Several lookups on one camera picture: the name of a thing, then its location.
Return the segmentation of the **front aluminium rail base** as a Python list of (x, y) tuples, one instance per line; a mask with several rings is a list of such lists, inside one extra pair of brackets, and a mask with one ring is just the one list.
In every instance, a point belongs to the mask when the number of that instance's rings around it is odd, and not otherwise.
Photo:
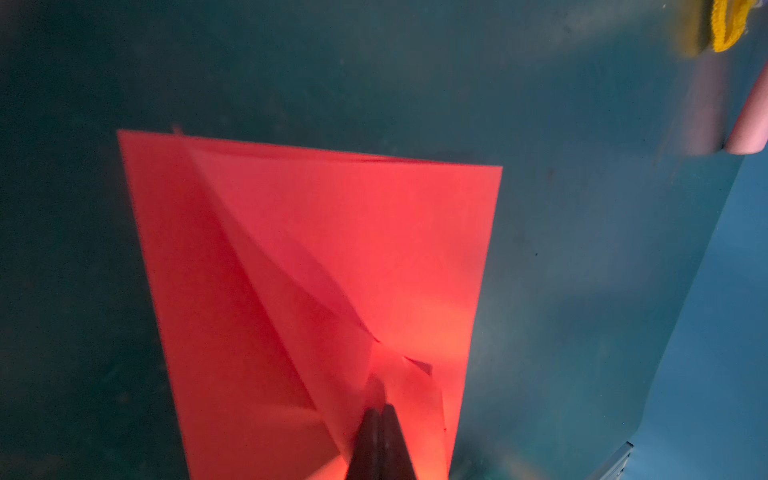
[(620, 480), (633, 450), (634, 445), (630, 442), (625, 442), (588, 477), (588, 480)]

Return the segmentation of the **right blue dotted work glove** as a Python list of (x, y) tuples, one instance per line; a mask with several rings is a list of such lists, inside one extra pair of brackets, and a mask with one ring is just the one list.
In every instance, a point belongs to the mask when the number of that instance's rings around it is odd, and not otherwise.
[(747, 29), (750, 12), (757, 0), (714, 0), (710, 14), (712, 49), (722, 53), (733, 47)]

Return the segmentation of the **red square paper sheet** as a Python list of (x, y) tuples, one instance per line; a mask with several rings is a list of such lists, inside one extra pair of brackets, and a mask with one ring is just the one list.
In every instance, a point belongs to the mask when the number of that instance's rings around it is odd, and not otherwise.
[(502, 168), (118, 142), (190, 476), (340, 479), (386, 403), (446, 478)]

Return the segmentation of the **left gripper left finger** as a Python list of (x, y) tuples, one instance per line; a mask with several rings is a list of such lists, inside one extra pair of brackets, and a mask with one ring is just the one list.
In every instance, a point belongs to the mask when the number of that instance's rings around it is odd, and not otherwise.
[(345, 480), (379, 480), (381, 414), (375, 408), (368, 409), (357, 432), (354, 450)]

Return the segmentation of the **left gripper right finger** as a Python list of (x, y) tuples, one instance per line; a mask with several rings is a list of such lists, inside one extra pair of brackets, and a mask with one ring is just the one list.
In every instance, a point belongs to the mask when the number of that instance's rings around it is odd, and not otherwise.
[(381, 413), (380, 478), (417, 479), (395, 408), (391, 404), (386, 404)]

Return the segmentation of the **purple pink brush on table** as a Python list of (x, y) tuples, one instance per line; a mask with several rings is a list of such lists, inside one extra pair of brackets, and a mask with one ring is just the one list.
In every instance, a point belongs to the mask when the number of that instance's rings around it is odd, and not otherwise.
[(767, 144), (768, 65), (761, 70), (726, 143), (733, 155), (760, 153)]

